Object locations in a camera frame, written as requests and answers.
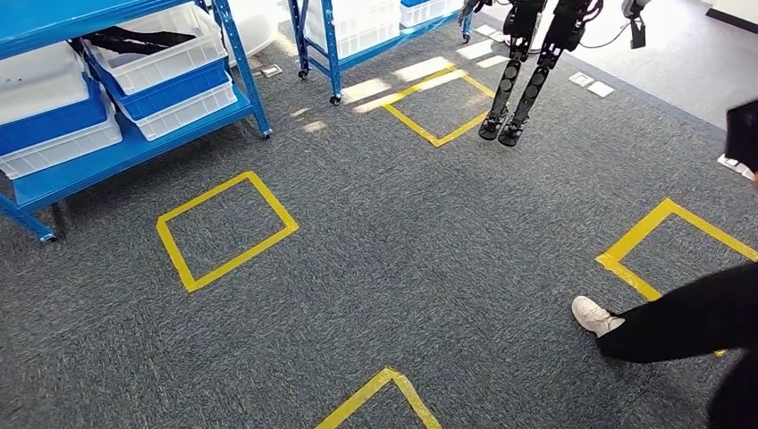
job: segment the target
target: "blue metal shelf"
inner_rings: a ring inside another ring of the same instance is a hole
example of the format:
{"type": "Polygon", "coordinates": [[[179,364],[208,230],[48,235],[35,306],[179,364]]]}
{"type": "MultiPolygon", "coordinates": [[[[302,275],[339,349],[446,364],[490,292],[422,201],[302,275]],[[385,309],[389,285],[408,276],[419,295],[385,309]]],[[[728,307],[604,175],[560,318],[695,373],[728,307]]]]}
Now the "blue metal shelf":
{"type": "Polygon", "coordinates": [[[0,2],[0,59],[149,15],[187,0],[0,2]]]}
{"type": "Polygon", "coordinates": [[[295,31],[295,42],[298,47],[298,55],[300,59],[300,76],[303,77],[307,75],[307,73],[310,71],[311,65],[316,67],[331,81],[333,100],[336,98],[338,102],[342,98],[342,72],[348,70],[351,67],[355,67],[356,65],[363,63],[364,61],[373,58],[383,52],[393,49],[394,47],[401,45],[413,38],[417,38],[422,34],[438,29],[442,25],[454,21],[459,15],[459,12],[449,13],[439,18],[418,24],[416,27],[402,29],[400,31],[400,35],[396,38],[387,40],[379,45],[368,48],[365,51],[351,55],[347,58],[340,59],[337,56],[337,41],[333,25],[332,0],[321,0],[327,46],[319,46],[313,40],[305,37],[304,28],[305,22],[307,20],[309,0],[301,1],[302,5],[299,4],[299,0],[289,0],[290,14],[292,16],[292,26],[295,31]],[[317,59],[309,55],[307,51],[309,47],[314,48],[319,54],[325,57],[329,63],[321,64],[317,59]]]}
{"type": "Polygon", "coordinates": [[[237,103],[153,141],[145,140],[137,125],[118,114],[123,141],[63,164],[13,181],[16,204],[33,211],[88,188],[134,165],[159,156],[224,125],[252,114],[250,100],[234,87],[237,103]]]}
{"type": "MultiPolygon", "coordinates": [[[[204,0],[3,1],[0,2],[0,59],[191,1],[205,7],[204,0]]],[[[229,36],[247,95],[235,87],[237,103],[154,141],[146,141],[137,126],[119,114],[116,119],[122,130],[121,143],[16,179],[13,181],[16,200],[0,194],[0,213],[41,241],[53,240],[55,234],[31,214],[34,210],[248,115],[255,116],[261,133],[269,137],[271,128],[227,0],[214,1],[214,17],[229,36]]]]}

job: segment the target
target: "white sneaker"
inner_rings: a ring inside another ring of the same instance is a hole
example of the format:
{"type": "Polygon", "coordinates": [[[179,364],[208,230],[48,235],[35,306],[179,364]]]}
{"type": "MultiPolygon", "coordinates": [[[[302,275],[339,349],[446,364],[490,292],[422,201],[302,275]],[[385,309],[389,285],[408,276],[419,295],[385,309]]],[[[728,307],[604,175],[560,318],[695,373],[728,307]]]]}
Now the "white sneaker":
{"type": "Polygon", "coordinates": [[[588,297],[574,298],[574,302],[571,303],[571,312],[583,328],[594,332],[598,338],[624,323],[624,319],[611,315],[588,297]]]}

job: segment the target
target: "blue plastic bin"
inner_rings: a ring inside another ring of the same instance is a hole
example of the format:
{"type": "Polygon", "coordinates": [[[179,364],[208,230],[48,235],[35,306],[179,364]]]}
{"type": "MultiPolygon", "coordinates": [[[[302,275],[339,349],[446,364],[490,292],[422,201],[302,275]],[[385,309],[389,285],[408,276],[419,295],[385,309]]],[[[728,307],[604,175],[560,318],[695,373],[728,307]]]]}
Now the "blue plastic bin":
{"type": "Polygon", "coordinates": [[[130,96],[123,93],[111,73],[103,69],[97,61],[89,57],[88,62],[103,81],[105,89],[122,106],[131,119],[139,121],[156,114],[172,105],[216,88],[229,80],[226,75],[226,59],[214,61],[188,73],[159,83],[130,96]]]}
{"type": "Polygon", "coordinates": [[[84,73],[82,78],[87,82],[86,100],[0,125],[0,155],[105,122],[100,84],[84,73]]]}
{"type": "Polygon", "coordinates": [[[426,3],[429,0],[400,0],[400,4],[402,4],[405,7],[413,7],[418,6],[420,4],[426,3]]]}

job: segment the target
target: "humanoid robot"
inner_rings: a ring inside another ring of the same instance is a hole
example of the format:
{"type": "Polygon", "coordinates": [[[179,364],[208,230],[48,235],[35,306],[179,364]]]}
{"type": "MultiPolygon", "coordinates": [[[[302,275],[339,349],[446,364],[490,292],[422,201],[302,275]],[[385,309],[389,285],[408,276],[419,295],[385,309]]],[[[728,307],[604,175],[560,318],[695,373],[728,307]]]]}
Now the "humanoid robot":
{"type": "MultiPolygon", "coordinates": [[[[495,91],[493,108],[479,128],[479,136],[485,140],[498,139],[503,145],[513,147],[518,143],[529,121],[529,110],[534,105],[550,70],[555,67],[563,51],[573,51],[577,48],[585,34],[585,25],[602,11],[603,0],[559,0],[537,59],[537,67],[513,115],[509,115],[508,99],[521,70],[521,64],[529,56],[532,39],[539,27],[547,0],[509,1],[513,7],[503,23],[502,32],[510,45],[510,60],[495,91]]],[[[643,47],[645,44],[644,22],[640,12],[650,1],[623,2],[622,12],[629,19],[632,29],[632,49],[643,47]]],[[[463,22],[472,12],[478,12],[485,5],[492,4],[493,0],[465,0],[459,22],[463,22]]]]}

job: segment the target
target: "shelf caster wheel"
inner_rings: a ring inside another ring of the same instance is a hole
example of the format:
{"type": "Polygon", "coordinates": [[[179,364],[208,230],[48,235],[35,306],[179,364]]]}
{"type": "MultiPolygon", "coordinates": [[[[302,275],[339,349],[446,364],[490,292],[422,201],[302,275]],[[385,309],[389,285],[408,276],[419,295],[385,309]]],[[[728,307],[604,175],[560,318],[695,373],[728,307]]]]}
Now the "shelf caster wheel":
{"type": "Polygon", "coordinates": [[[45,237],[39,239],[39,241],[41,241],[42,244],[55,243],[58,241],[58,237],[56,237],[54,234],[47,234],[45,237]]]}

